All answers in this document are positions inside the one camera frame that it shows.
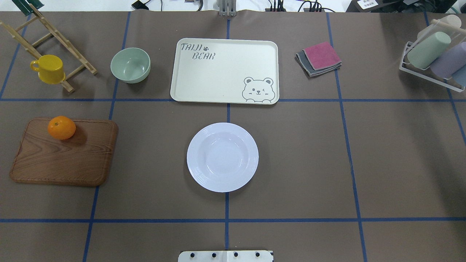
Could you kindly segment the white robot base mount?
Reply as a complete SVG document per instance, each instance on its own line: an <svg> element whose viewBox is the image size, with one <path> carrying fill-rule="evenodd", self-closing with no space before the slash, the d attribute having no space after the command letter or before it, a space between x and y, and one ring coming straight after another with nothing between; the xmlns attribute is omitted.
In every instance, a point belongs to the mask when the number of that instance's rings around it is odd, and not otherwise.
<svg viewBox="0 0 466 262"><path fill-rule="evenodd" d="M268 250L210 250L183 251L178 262L273 262L274 255Z"/></svg>

